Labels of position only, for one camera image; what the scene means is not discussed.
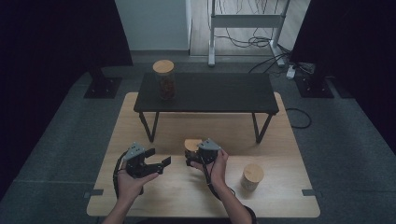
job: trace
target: table leg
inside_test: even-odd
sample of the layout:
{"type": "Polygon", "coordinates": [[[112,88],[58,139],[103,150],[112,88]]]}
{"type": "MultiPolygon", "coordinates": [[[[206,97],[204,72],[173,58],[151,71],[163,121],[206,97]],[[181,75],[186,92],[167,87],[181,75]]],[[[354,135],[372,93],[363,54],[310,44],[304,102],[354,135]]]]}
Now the table leg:
{"type": "Polygon", "coordinates": [[[154,142],[154,136],[155,136],[155,131],[157,130],[157,122],[158,122],[158,117],[160,116],[160,112],[155,113],[155,120],[154,120],[154,125],[152,127],[152,133],[149,131],[149,126],[148,122],[146,121],[145,115],[143,112],[139,112],[139,118],[143,123],[143,126],[145,126],[146,134],[148,135],[148,140],[150,142],[154,142]]]}
{"type": "Polygon", "coordinates": [[[251,116],[253,117],[253,125],[254,125],[254,133],[256,134],[256,143],[260,143],[262,141],[262,138],[264,137],[265,131],[267,131],[268,125],[270,124],[271,118],[273,115],[268,115],[267,120],[265,121],[262,131],[259,133],[259,127],[257,126],[257,120],[256,120],[256,115],[254,113],[251,113],[251,116]]]}

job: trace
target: tripod base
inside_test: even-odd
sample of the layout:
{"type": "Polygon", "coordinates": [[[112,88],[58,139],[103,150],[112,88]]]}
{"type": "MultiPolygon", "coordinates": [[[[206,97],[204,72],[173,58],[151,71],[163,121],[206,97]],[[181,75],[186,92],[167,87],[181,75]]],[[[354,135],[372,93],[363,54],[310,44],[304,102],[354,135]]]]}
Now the tripod base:
{"type": "Polygon", "coordinates": [[[121,84],[121,77],[104,77],[100,80],[93,80],[90,87],[85,92],[87,99],[114,99],[121,84]]]}
{"type": "Polygon", "coordinates": [[[306,77],[294,77],[294,81],[303,98],[334,98],[325,79],[323,80],[321,88],[312,88],[309,83],[309,78],[306,77]]]}

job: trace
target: wooden tabletop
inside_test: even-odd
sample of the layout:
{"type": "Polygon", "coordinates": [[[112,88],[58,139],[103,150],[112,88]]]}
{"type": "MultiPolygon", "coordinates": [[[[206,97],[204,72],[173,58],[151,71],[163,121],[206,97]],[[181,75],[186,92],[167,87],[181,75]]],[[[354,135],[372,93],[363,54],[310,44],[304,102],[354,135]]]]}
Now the wooden tabletop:
{"type": "MultiPolygon", "coordinates": [[[[304,196],[312,189],[304,162],[290,127],[281,97],[276,93],[279,113],[272,118],[261,144],[255,143],[251,115],[219,113],[161,113],[154,143],[148,140],[138,114],[134,112],[137,93],[128,93],[111,136],[87,207],[90,216],[107,216],[116,202],[112,173],[120,155],[132,142],[146,149],[155,147],[156,155],[147,164],[172,156],[163,175],[145,185],[128,216],[131,217],[227,217],[221,204],[205,184],[204,175],[186,166],[185,139],[211,138],[230,155],[226,182],[242,204],[252,208],[257,217],[318,217],[315,196],[304,196]],[[250,192],[240,184],[246,165],[257,163],[265,175],[250,192]]],[[[155,113],[147,113],[148,125],[155,113]]],[[[259,125],[266,114],[258,114],[259,125]]]]}

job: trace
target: gray carpet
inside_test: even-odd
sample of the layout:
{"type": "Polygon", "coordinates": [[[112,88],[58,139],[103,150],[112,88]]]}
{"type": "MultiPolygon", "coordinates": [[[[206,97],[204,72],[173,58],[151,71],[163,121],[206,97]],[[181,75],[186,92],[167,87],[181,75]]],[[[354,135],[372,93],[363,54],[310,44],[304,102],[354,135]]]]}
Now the gray carpet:
{"type": "MultiPolygon", "coordinates": [[[[0,203],[0,223],[98,223],[86,213],[123,98],[138,91],[152,63],[108,67],[122,77],[115,99],[84,99],[91,78],[85,74],[70,89],[51,124],[0,203]]],[[[255,63],[176,63],[177,72],[239,73],[255,63]]],[[[254,72],[263,71],[265,64],[254,72]]],[[[294,129],[306,170],[317,193],[318,218],[260,218],[260,223],[396,223],[396,157],[354,99],[301,98],[294,81],[271,69],[274,90],[286,108],[308,113],[312,125],[294,129]]],[[[290,122],[307,118],[288,112],[290,122]]],[[[128,217],[125,223],[197,223],[188,219],[128,217]]]]}

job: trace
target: black tabletop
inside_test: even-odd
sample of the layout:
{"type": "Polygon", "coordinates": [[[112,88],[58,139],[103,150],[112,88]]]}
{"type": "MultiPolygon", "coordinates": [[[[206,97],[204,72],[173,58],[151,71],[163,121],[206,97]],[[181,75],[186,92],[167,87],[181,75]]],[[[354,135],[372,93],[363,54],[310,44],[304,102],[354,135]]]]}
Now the black tabletop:
{"type": "Polygon", "coordinates": [[[176,97],[162,100],[153,73],[143,77],[135,112],[220,112],[276,114],[266,74],[176,73],[176,97]]]}

